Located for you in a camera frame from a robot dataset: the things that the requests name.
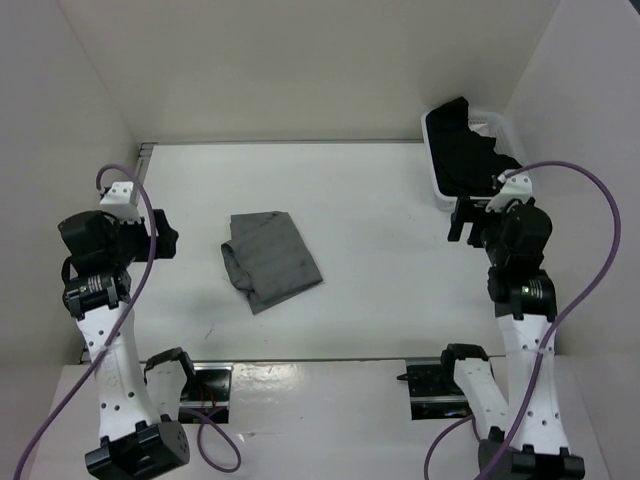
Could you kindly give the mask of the grey pleated skirt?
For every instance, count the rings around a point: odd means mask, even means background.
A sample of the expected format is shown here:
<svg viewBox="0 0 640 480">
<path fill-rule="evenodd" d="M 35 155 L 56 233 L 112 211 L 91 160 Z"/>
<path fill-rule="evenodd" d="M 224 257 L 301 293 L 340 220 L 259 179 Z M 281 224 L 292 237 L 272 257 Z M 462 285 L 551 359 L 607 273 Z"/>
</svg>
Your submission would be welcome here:
<svg viewBox="0 0 640 480">
<path fill-rule="evenodd" d="M 283 211 L 235 214 L 231 239 L 221 245 L 231 284 L 251 312 L 264 312 L 323 282 L 291 215 Z"/>
</svg>

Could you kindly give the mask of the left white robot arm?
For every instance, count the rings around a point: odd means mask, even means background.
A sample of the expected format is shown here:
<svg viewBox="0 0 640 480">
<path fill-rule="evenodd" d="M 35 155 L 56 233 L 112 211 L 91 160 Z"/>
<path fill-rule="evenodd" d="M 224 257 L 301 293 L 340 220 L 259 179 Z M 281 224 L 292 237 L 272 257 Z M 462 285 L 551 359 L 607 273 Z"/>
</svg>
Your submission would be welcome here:
<svg viewBox="0 0 640 480">
<path fill-rule="evenodd" d="M 96 479 L 155 479 L 190 461 L 179 403 L 198 390 L 199 375 L 174 348 L 141 364 L 134 335 L 133 262 L 156 258 L 143 221 L 94 210 L 58 226 L 70 254 L 62 300 L 85 340 L 99 400 L 99 446 L 85 454 Z"/>
</svg>

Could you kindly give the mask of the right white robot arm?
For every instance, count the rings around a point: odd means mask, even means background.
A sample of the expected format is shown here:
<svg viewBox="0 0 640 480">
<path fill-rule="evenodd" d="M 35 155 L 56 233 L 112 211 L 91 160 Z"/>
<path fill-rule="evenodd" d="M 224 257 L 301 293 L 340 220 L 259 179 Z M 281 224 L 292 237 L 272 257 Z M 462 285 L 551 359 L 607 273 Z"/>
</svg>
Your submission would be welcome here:
<svg viewBox="0 0 640 480">
<path fill-rule="evenodd" d="M 446 347 L 439 384 L 466 397 L 483 478 L 582 479 L 585 462 L 571 451 L 554 375 L 555 287 L 541 267 L 551 219 L 532 200 L 510 200 L 489 212 L 460 198 L 448 241 L 459 241 L 465 224 L 472 226 L 468 244 L 490 261 L 487 290 L 504 342 L 507 389 L 498 387 L 484 349 L 471 344 Z"/>
</svg>

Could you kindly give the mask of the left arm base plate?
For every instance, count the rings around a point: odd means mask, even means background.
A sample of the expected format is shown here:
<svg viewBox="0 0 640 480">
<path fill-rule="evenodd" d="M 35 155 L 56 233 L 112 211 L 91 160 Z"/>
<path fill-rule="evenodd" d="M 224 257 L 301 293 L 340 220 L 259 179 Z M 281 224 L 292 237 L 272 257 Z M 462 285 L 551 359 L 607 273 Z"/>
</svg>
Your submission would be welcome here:
<svg viewBox="0 0 640 480">
<path fill-rule="evenodd" d="M 209 416 L 217 424 L 227 424 L 233 366 L 231 363 L 196 362 L 195 381 L 188 383 L 181 394 L 181 406 Z"/>
</svg>

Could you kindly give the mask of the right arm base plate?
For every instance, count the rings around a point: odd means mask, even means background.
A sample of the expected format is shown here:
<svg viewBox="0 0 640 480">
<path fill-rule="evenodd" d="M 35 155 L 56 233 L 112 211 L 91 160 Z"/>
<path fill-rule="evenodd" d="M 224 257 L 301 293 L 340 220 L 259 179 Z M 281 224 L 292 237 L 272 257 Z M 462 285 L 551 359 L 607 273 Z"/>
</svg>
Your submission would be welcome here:
<svg viewBox="0 0 640 480">
<path fill-rule="evenodd" d="M 414 421 L 460 419 L 471 414 L 466 397 L 445 380 L 441 364 L 434 359 L 407 361 L 406 372 L 397 380 L 407 385 Z"/>
</svg>

